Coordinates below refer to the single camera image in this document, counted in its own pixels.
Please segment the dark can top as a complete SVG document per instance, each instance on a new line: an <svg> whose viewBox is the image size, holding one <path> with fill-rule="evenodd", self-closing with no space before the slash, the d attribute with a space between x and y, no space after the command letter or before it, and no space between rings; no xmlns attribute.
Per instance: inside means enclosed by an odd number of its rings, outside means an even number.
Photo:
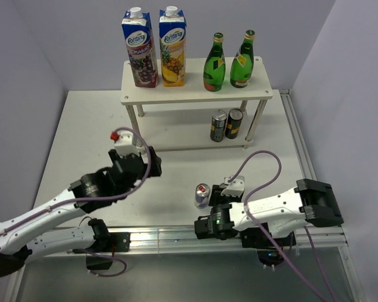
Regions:
<svg viewBox="0 0 378 302"><path fill-rule="evenodd" d="M210 124L210 139L214 142L221 142L226 129L227 113L218 109L212 114Z"/></svg>

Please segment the dark can yellow label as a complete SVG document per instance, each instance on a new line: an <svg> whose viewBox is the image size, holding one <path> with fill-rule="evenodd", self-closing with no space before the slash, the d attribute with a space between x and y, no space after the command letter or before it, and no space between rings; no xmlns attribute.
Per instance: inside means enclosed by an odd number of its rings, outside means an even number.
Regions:
<svg viewBox="0 0 378 302"><path fill-rule="evenodd" d="M230 110L227 117L225 136L228 139L235 139L238 136L239 129L243 120L243 112L238 108Z"/></svg>

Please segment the green glass bottle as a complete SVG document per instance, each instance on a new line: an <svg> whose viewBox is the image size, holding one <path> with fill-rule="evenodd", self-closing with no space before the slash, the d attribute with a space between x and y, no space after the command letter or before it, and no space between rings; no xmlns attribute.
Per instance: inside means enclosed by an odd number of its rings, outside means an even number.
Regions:
<svg viewBox="0 0 378 302"><path fill-rule="evenodd" d="M230 83L233 87L244 88L251 78L254 67L253 42L255 31L247 30L240 49L237 51L230 71Z"/></svg>
<svg viewBox="0 0 378 302"><path fill-rule="evenodd" d="M214 34L213 45L203 68L203 84L206 90L216 92L222 88L226 74L226 63L222 42L224 35L220 32Z"/></svg>

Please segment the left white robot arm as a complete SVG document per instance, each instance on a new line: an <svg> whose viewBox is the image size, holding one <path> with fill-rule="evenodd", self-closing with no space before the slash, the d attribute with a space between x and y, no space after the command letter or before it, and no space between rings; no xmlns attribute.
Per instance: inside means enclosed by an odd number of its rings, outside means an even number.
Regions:
<svg viewBox="0 0 378 302"><path fill-rule="evenodd" d="M111 206L132 194L148 177L162 174L161 158L149 148L149 162L139 154L119 155L111 149L112 166L83 175L49 202L0 223L0 277L25 264L65 250L102 252L110 246L105 222L92 218L86 226L56 230L69 220Z"/></svg>

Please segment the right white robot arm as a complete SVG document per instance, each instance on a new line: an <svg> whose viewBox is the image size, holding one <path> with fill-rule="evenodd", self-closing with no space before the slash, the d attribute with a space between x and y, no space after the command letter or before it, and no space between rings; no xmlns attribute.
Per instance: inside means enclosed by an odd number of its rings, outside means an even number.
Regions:
<svg viewBox="0 0 378 302"><path fill-rule="evenodd" d="M344 223L332 186L312 179L300 179L294 188L249 201L247 205L241 202L240 197L222 195L222 189L214 186L209 206L210 214L194 221L198 239L226 240L254 227L247 211L264 225L260 238L267 245L276 244L309 223L318 228Z"/></svg>

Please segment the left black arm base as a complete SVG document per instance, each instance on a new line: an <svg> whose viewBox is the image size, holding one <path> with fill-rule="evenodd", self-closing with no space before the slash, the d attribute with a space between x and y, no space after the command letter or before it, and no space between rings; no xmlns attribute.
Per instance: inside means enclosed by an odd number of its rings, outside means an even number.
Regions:
<svg viewBox="0 0 378 302"><path fill-rule="evenodd" d="M108 253L112 257L117 253L125 253L130 250L130 233L129 232L115 232L110 234L110 241L107 243L103 253ZM100 274L108 273L111 268L114 268L113 260L104 259L97 256L86 256L86 268L89 271L95 271Z"/></svg>

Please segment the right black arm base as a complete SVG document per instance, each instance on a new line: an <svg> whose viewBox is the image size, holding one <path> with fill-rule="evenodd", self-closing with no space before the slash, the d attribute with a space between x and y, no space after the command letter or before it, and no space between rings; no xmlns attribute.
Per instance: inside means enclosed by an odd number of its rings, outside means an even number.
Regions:
<svg viewBox="0 0 378 302"><path fill-rule="evenodd" d="M285 262L283 256L267 239L260 228L248 228L239 234L242 248L255 249L262 268L271 268L274 271L280 264ZM292 248L296 245L294 232L290 232L286 237L276 238L275 241L286 256L290 254Z"/></svg>

